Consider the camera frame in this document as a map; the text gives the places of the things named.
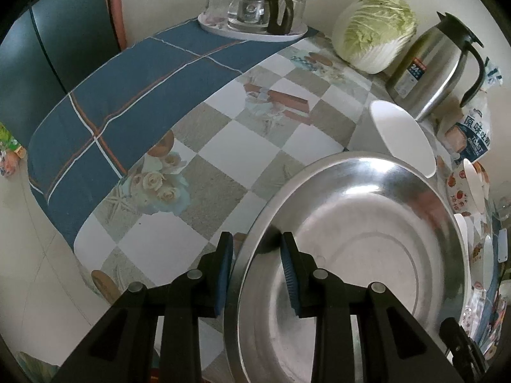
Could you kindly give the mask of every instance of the blue tablecloth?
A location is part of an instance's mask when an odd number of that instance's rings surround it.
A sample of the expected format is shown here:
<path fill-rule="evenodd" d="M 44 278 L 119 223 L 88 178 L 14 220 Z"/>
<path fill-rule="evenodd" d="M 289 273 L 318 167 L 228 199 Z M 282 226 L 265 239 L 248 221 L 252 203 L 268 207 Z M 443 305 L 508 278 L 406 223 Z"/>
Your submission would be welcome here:
<path fill-rule="evenodd" d="M 32 193 L 67 243 L 172 125 L 291 43 L 228 39 L 191 19 L 115 56 L 62 99 L 32 136 L 28 170 Z"/>

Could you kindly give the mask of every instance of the white tray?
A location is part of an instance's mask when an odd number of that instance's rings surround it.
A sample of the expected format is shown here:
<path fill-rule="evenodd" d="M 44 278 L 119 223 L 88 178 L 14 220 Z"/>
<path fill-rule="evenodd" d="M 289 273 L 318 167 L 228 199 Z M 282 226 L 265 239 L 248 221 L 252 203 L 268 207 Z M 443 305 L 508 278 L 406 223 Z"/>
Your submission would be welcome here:
<path fill-rule="evenodd" d="M 229 37 L 231 39 L 255 40 L 256 42 L 291 42 L 302 37 L 305 33 L 307 33 L 307 30 L 309 29 L 305 23 L 302 23 L 295 29 L 291 30 L 289 34 L 285 35 L 248 33 L 233 29 L 227 24 L 227 19 L 224 19 L 223 21 L 220 19 L 219 22 L 208 24 L 206 22 L 206 15 L 204 13 L 199 15 L 198 20 L 202 29 L 206 30 L 207 32 L 223 37 Z"/>

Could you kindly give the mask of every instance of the thermos handle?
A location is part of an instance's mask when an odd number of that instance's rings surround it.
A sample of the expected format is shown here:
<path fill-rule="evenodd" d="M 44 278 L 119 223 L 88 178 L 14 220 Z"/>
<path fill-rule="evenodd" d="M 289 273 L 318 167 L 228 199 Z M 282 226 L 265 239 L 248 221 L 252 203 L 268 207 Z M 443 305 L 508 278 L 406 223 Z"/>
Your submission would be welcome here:
<path fill-rule="evenodd" d="M 282 23 L 278 24 L 278 0 L 268 0 L 270 7 L 270 19 L 268 21 L 268 33 L 276 35 L 288 34 L 293 24 L 293 0 L 284 0 L 286 8 L 282 16 Z"/>
<path fill-rule="evenodd" d="M 474 57 L 477 60 L 477 63 L 479 65 L 479 76 L 477 76 L 476 83 L 472 85 L 472 88 L 470 88 L 466 93 L 463 95 L 463 98 L 461 99 L 461 103 L 459 104 L 459 107 L 462 108 L 469 102 L 477 93 L 479 89 L 481 89 L 481 85 L 484 81 L 484 62 L 482 61 L 481 56 L 479 55 L 479 52 L 476 50 L 476 48 L 472 45 L 468 45 L 467 49 L 469 52 L 474 55 Z"/>

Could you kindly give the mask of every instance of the stainless steel bowl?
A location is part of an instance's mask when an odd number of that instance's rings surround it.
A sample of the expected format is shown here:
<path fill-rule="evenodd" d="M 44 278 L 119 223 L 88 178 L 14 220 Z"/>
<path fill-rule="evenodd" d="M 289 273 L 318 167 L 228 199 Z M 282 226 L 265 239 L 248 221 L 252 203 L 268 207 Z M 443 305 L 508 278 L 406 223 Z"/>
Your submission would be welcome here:
<path fill-rule="evenodd" d="M 459 319 L 469 295 L 468 261 L 451 211 L 407 164 L 340 153 L 293 177 L 250 229 L 224 313 L 234 381 L 310 382 L 315 320 L 297 318 L 290 306 L 276 240 L 284 231 L 346 283 L 386 284 L 443 348 L 439 325 Z"/>

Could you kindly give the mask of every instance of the beige floor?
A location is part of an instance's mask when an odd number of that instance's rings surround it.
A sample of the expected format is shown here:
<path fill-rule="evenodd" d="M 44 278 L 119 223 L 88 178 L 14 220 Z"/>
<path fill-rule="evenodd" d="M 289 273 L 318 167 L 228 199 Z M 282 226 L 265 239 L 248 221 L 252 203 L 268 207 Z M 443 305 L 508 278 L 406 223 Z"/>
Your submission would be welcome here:
<path fill-rule="evenodd" d="M 0 176 L 0 333 L 11 351 L 62 364 L 106 311 L 30 192 L 26 161 Z"/>

